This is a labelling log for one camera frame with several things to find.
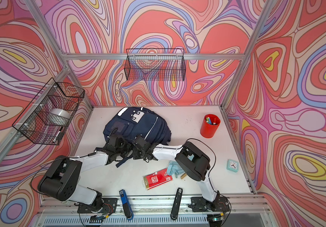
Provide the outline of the navy blue backpack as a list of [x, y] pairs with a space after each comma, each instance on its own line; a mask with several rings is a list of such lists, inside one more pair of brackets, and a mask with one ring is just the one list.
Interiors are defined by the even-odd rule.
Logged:
[[144, 107], [125, 107], [121, 109], [105, 126], [103, 131], [106, 142], [111, 135], [121, 135], [132, 145], [141, 135], [147, 142], [167, 145], [171, 141], [171, 130], [166, 120]]

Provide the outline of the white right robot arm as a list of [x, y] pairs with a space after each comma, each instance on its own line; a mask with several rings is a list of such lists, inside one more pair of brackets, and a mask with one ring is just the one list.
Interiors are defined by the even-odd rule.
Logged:
[[151, 160], [175, 161], [184, 172], [198, 182], [202, 197], [210, 202], [218, 201], [219, 193], [209, 179], [210, 158], [192, 142], [186, 141], [183, 145], [169, 146], [159, 143], [148, 143], [141, 136], [132, 142], [133, 158], [145, 162]]

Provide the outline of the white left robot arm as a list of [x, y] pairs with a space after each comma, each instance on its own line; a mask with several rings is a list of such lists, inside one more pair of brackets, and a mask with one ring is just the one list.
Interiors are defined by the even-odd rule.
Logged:
[[127, 157], [131, 143], [119, 135], [112, 135], [104, 147], [81, 157], [57, 157], [39, 181], [37, 190], [59, 201], [74, 201], [86, 205], [102, 206], [99, 192], [79, 184], [80, 174], [109, 165], [117, 157]]

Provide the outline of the light blue pencil case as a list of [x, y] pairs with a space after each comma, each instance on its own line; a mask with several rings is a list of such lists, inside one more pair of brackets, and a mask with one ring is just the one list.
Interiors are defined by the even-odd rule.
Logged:
[[185, 173], [185, 171], [181, 168], [181, 166], [176, 161], [170, 161], [166, 170], [167, 175], [174, 176], [178, 178], [178, 176]]

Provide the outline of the red packet with white label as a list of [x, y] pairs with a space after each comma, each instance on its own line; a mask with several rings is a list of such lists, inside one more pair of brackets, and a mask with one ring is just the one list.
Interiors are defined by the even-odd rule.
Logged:
[[156, 171], [143, 177], [147, 190], [165, 184], [173, 180], [172, 176], [167, 174], [167, 168]]

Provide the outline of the black marker in left basket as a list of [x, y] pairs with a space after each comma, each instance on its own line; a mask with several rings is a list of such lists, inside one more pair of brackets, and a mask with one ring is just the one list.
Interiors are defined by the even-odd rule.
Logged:
[[54, 138], [54, 140], [53, 140], [54, 143], [57, 143], [57, 142], [60, 140], [60, 134], [61, 134], [61, 132], [62, 132], [63, 129], [64, 129], [64, 127], [62, 126], [62, 127], [60, 127], [60, 129], [58, 130], [58, 132], [57, 132], [57, 134], [56, 134], [56, 136], [55, 136], [55, 138]]

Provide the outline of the silver tape roll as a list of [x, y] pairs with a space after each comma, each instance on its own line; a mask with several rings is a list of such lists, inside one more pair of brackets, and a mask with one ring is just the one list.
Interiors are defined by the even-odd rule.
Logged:
[[63, 109], [54, 108], [48, 115], [48, 120], [53, 125], [66, 126], [71, 118], [71, 115]]

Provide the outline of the blue stapler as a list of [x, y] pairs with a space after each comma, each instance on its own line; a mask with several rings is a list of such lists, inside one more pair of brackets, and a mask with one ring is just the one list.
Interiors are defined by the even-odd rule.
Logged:
[[124, 211], [124, 215], [127, 218], [127, 220], [132, 220], [133, 219], [133, 211], [129, 203], [129, 199], [127, 197], [126, 191], [124, 189], [119, 191], [120, 194], [120, 199]]

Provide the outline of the black stapler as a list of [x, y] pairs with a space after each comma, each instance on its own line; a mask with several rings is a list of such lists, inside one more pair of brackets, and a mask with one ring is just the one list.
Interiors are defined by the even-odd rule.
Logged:
[[178, 218], [178, 214], [179, 214], [179, 210], [180, 210], [180, 204], [181, 204], [181, 200], [182, 200], [182, 193], [183, 193], [183, 189], [178, 188], [177, 192], [176, 192], [176, 195], [175, 195], [175, 198], [174, 198], [172, 210], [171, 210], [171, 213], [170, 213], [171, 220], [176, 220]]

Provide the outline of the red pen cup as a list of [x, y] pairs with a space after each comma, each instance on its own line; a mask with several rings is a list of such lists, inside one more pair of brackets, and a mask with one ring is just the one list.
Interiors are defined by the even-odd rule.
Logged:
[[204, 116], [200, 134], [205, 138], [212, 138], [219, 128], [221, 120], [214, 114], [207, 114]]

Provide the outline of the mint green small clock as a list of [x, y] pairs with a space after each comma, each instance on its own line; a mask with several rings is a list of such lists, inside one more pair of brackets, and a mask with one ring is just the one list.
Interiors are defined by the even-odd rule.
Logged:
[[237, 173], [239, 170], [239, 162], [232, 159], [228, 159], [226, 169], [231, 172]]

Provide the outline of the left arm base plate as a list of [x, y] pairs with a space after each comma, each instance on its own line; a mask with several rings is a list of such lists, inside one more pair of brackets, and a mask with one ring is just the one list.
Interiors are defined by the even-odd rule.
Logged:
[[79, 204], [78, 214], [103, 214], [111, 215], [116, 212], [117, 198], [102, 198], [97, 202], [93, 202], [91, 205]]

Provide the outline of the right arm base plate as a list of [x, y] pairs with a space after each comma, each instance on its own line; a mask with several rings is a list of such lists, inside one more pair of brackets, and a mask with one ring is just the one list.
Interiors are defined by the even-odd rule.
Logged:
[[229, 212], [230, 205], [226, 197], [220, 196], [214, 202], [203, 197], [191, 197], [191, 204], [188, 205], [193, 212]]

